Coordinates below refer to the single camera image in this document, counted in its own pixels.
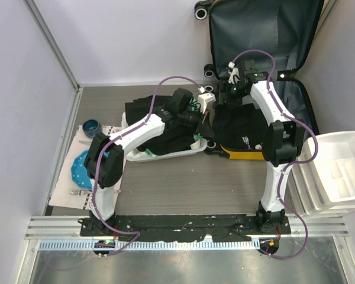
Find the white perforated plastic basket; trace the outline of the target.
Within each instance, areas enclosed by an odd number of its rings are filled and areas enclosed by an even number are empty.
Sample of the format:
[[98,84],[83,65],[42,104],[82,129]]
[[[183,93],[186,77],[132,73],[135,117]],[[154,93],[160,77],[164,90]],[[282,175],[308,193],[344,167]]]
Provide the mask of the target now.
[[122,130],[120,131],[122,138],[118,140],[118,144],[122,145],[126,160],[129,162],[150,162],[153,160],[171,159],[174,157],[190,156],[206,148],[206,139],[199,138],[187,150],[175,151],[164,155],[156,155],[147,150],[137,150],[141,144],[164,134],[168,122],[175,125],[177,122],[176,115],[171,114],[164,108],[155,111],[151,115],[146,115],[131,126],[127,124],[125,114],[123,114],[121,121]]

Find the black garment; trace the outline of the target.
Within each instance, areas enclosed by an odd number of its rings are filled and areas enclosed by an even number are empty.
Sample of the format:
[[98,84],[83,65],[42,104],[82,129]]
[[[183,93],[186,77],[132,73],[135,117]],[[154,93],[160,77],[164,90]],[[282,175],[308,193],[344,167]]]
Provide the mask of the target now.
[[262,150],[268,124],[253,104],[230,108],[219,105],[212,122],[213,141],[229,150]]
[[[149,113],[151,98],[152,96],[150,95],[125,103],[125,119],[128,126],[143,119]],[[140,152],[148,150],[157,156],[190,150],[191,145],[196,142],[191,130],[191,128],[185,126],[166,129],[162,135],[145,142],[137,147],[137,150]]]

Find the yellow cartoon hard-shell suitcase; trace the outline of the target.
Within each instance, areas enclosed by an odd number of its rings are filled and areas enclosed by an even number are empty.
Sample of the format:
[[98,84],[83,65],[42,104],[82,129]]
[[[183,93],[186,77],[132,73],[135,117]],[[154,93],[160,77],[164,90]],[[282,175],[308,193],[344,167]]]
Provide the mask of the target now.
[[[308,57],[323,6],[322,1],[198,1],[194,16],[209,24],[212,61],[204,66],[205,77],[215,78],[217,84],[228,80],[231,61],[239,71],[267,72],[284,106],[307,125],[305,137],[318,134],[309,95],[295,73]],[[247,104],[259,109],[248,95],[243,98]],[[229,150],[213,140],[205,153],[228,159],[262,158],[261,150]]]

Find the green white tie-dye shirt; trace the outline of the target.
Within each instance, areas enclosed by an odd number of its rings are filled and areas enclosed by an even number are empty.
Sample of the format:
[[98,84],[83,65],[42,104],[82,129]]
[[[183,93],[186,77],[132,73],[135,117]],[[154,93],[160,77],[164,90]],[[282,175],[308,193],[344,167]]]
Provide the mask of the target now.
[[145,152],[156,157],[180,151],[195,150],[199,148],[201,138],[201,136],[195,134],[191,140],[188,137],[181,137],[176,140],[152,144],[146,148]]

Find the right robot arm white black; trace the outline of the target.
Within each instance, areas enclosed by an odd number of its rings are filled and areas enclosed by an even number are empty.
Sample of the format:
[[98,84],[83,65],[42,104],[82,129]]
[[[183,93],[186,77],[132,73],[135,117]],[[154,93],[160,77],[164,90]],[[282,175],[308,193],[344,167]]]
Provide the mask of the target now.
[[300,155],[304,128],[293,121],[294,116],[279,98],[270,75],[257,70],[239,71],[235,61],[228,64],[227,88],[241,96],[251,96],[268,124],[262,142],[262,155],[267,162],[264,194],[258,205],[255,225],[263,234],[272,234],[284,223],[286,192],[291,163]]

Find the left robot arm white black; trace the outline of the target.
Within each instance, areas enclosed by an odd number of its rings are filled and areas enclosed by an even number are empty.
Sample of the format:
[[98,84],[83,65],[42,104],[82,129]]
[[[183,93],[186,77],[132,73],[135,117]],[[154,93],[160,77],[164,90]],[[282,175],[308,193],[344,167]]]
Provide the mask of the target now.
[[207,106],[215,101],[215,95],[204,88],[199,88],[199,91],[199,109],[191,110],[193,95],[186,89],[177,89],[168,102],[160,106],[154,105],[156,94],[153,94],[149,112],[141,120],[114,136],[95,135],[84,166],[92,184],[93,228],[100,235],[107,236],[112,232],[132,234],[114,228],[111,219],[115,215],[114,186],[122,178],[126,155],[177,125],[188,125],[195,130],[195,134],[202,134],[204,124],[209,122]]

